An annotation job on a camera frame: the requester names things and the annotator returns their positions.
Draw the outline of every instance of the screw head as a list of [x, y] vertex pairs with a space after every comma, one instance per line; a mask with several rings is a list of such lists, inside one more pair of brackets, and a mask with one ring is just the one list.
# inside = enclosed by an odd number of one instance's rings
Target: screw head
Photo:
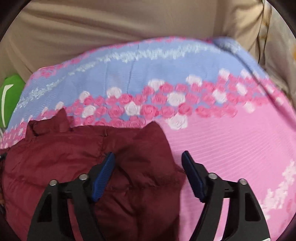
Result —
[[51, 180], [50, 182], [49, 182], [49, 185], [50, 186], [55, 186], [57, 184], [57, 180]]
[[217, 176], [217, 174], [211, 172], [211, 173], [209, 173], [209, 178], [215, 180], [218, 178], [218, 176]]
[[84, 180], [86, 180], [86, 179], [88, 179], [88, 175], [87, 174], [81, 174], [80, 176], [79, 176], [79, 179], [81, 180], [81, 181], [84, 181]]
[[239, 180], [239, 183], [242, 184], [242, 185], [247, 185], [248, 184], [247, 180], [243, 179], [243, 178]]

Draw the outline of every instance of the floral blanket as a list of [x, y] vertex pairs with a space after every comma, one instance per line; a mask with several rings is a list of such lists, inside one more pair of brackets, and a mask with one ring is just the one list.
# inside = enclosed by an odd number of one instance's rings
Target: floral blanket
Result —
[[[73, 126], [143, 127], [157, 121], [177, 164], [188, 150], [223, 179], [249, 181], [272, 240], [295, 214], [294, 110], [232, 39], [150, 39], [41, 68], [28, 81], [1, 148], [20, 141], [29, 120], [51, 118], [61, 108]], [[186, 182], [181, 241], [189, 240], [202, 208]], [[226, 217], [224, 207], [215, 240]]]

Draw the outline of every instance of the blue gripper pad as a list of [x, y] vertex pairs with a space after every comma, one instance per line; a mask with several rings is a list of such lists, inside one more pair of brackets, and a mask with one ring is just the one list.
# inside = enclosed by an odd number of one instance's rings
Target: blue gripper pad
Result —
[[202, 164], [195, 163], [188, 151], [182, 154], [182, 166], [189, 180], [194, 196], [199, 198], [201, 202], [205, 202], [206, 198], [206, 176], [207, 170]]
[[94, 202], [97, 202], [103, 196], [103, 193], [112, 174], [114, 166], [115, 156], [113, 153], [109, 153], [109, 155], [106, 157], [104, 161], [100, 173], [98, 174], [97, 178], [93, 183], [91, 198]]

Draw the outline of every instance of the green pillow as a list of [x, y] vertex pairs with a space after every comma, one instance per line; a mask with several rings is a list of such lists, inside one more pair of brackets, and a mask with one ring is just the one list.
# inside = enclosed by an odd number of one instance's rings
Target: green pillow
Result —
[[0, 88], [0, 127], [7, 128], [24, 86], [25, 82], [18, 74], [4, 80], [4, 83]]

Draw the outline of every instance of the maroon puffer jacket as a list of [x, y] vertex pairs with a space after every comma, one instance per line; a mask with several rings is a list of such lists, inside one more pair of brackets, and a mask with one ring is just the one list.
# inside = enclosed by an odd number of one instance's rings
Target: maroon puffer jacket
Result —
[[[116, 167], [95, 214], [108, 241], [178, 240], [183, 170], [173, 160], [155, 122], [143, 129], [70, 128], [64, 109], [50, 120], [31, 121], [25, 139], [11, 147], [1, 178], [7, 222], [25, 241], [49, 181], [74, 180], [113, 152]], [[70, 219], [82, 240], [73, 207]]]

